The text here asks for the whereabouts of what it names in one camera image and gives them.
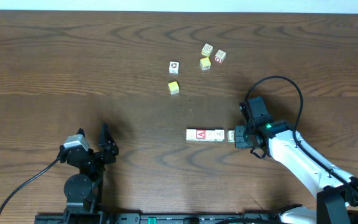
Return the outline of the yellow white block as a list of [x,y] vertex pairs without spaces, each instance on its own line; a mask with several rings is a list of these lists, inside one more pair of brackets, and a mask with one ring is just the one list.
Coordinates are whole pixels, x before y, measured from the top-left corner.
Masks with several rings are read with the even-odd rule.
[[200,67],[202,70],[209,70],[211,68],[211,61],[209,57],[200,59]]

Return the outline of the white block number 4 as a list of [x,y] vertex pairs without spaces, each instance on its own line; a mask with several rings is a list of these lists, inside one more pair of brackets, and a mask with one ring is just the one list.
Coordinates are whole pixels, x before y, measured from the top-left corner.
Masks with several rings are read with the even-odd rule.
[[206,130],[205,131],[205,141],[215,141],[215,140],[216,140],[215,130]]

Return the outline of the yellow bordered block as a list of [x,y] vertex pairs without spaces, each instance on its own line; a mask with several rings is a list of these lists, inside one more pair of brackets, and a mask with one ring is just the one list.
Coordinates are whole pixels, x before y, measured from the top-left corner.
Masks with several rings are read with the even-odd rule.
[[209,57],[213,52],[213,46],[205,44],[201,50],[201,54],[205,57]]

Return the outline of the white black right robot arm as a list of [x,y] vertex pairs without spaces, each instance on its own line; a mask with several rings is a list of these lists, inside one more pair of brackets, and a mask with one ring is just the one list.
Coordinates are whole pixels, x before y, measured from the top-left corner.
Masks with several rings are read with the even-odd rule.
[[261,149],[284,165],[316,199],[316,210],[291,206],[278,214],[282,223],[358,223],[358,177],[340,169],[311,147],[285,120],[236,126],[237,148]]

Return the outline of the red block letter A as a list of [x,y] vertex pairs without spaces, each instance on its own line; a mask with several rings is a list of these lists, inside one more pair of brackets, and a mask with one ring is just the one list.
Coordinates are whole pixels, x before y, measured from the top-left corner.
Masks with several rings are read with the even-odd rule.
[[197,129],[196,130],[196,141],[205,141],[206,140],[206,130]]

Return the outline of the white block letter M ladybug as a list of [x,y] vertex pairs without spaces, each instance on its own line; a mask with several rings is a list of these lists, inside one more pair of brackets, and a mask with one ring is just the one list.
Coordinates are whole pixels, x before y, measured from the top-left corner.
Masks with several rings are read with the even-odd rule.
[[187,129],[186,130],[186,140],[187,141],[196,141],[196,130],[195,129]]

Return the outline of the white block with green edge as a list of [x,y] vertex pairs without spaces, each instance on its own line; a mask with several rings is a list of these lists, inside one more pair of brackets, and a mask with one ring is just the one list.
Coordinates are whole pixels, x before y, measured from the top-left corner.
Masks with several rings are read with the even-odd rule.
[[235,142],[235,130],[229,130],[227,132],[227,140],[228,142]]

